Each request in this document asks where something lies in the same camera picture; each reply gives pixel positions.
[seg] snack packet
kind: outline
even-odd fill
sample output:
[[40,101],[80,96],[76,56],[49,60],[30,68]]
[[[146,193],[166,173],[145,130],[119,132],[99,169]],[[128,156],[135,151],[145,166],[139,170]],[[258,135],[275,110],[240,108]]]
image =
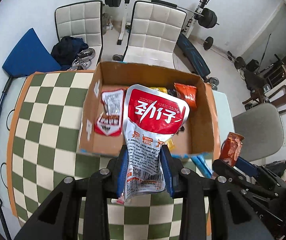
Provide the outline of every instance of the snack packet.
[[125,199],[161,192],[165,188],[159,153],[187,120],[189,107],[179,98],[133,85],[128,88],[123,114],[123,130],[129,164]]
[[196,109],[197,87],[174,83],[176,93],[179,98],[183,99],[191,109]]
[[124,90],[102,92],[101,102],[104,113],[94,125],[94,131],[106,136],[118,136],[122,133]]
[[225,161],[228,165],[234,167],[241,152],[243,139],[243,136],[237,133],[229,132],[227,139],[222,145],[220,159]]

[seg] bolt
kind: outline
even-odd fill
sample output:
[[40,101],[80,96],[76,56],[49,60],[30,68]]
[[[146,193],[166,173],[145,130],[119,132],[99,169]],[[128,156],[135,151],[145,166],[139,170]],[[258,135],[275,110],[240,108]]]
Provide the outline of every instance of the bolt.
[[72,177],[65,177],[64,178],[64,183],[66,183],[66,184],[69,184],[69,183],[71,183],[73,181],[73,178]]
[[225,183],[226,182],[226,178],[224,176],[218,176],[217,177],[217,180],[220,182],[220,183]]
[[110,172],[110,170],[107,169],[107,168],[100,169],[100,173],[101,173],[102,175],[107,175],[107,174],[109,174],[109,172]]
[[183,168],[183,169],[181,169],[181,172],[182,172],[183,174],[185,174],[185,175],[188,175],[188,174],[191,173],[190,169],[188,169],[188,168]]

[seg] green and white checkered tablecloth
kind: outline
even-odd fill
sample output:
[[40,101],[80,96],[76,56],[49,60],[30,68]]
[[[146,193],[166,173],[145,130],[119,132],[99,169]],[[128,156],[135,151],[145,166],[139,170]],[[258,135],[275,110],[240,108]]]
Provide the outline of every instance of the green and white checkered tablecloth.
[[[93,73],[34,75],[27,90],[13,139],[12,185],[19,219],[26,222],[66,176],[81,179],[107,166],[110,158],[76,153],[83,102]],[[190,161],[183,165],[200,171]],[[206,210],[208,200],[205,198]],[[79,219],[83,234],[85,198]],[[137,196],[125,206],[108,200],[110,238],[178,239],[182,199],[167,192]]]

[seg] tiled floor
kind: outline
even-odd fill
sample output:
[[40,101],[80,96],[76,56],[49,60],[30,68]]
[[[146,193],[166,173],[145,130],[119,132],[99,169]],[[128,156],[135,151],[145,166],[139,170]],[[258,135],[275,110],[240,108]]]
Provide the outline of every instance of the tiled floor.
[[[118,36],[119,29],[117,27],[113,30],[108,30],[103,36],[102,61],[112,60],[114,54],[124,54],[128,40],[128,33],[125,32],[122,45],[116,44]],[[203,46],[196,40],[190,40],[210,68],[210,76],[219,79],[220,84],[218,86],[218,91],[227,95],[232,116],[245,112],[242,102],[249,98],[249,91],[246,88],[245,81],[241,79],[233,63],[211,49],[205,51]],[[187,58],[183,56],[182,51],[177,46],[174,50],[174,65],[175,68],[180,71],[190,72],[193,70]]]

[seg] brown plastic chair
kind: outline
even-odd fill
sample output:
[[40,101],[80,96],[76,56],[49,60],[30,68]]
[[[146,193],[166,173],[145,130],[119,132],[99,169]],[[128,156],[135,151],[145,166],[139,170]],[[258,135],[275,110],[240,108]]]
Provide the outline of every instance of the brown plastic chair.
[[[278,90],[276,90],[272,95],[269,96],[269,98],[272,98],[273,96],[275,96],[278,92],[280,92],[282,89],[285,90],[285,94],[282,95],[281,97],[275,99],[274,101],[270,101],[270,103],[272,105],[274,105],[276,108],[280,107],[280,106],[284,106],[286,105],[286,86],[281,86]],[[286,113],[286,109],[279,111],[279,114],[284,114]]]

